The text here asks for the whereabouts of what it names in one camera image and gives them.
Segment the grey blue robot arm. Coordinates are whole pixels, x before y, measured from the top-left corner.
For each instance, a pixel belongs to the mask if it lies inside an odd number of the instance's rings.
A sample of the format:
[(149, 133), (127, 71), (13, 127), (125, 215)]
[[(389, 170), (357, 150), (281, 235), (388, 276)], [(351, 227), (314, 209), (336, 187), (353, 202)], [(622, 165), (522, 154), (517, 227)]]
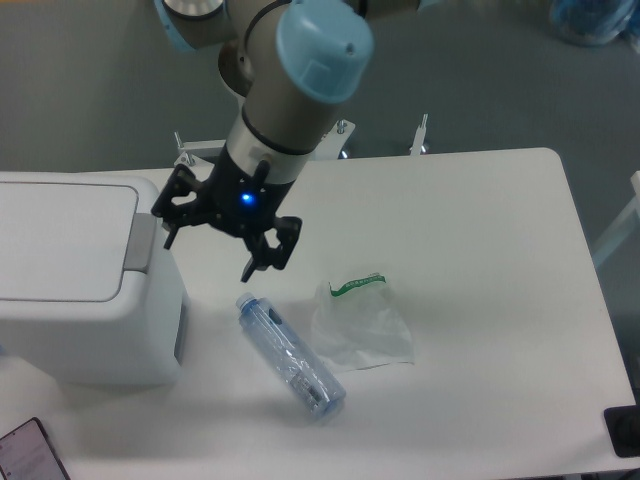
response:
[(299, 218), (277, 211), (357, 91), (374, 52), (373, 20), (423, 1), (159, 1), (169, 39), (219, 45), (219, 73), (243, 102), (208, 178), (177, 165), (152, 212), (170, 237), (208, 225), (241, 239), (245, 277), (283, 269)]

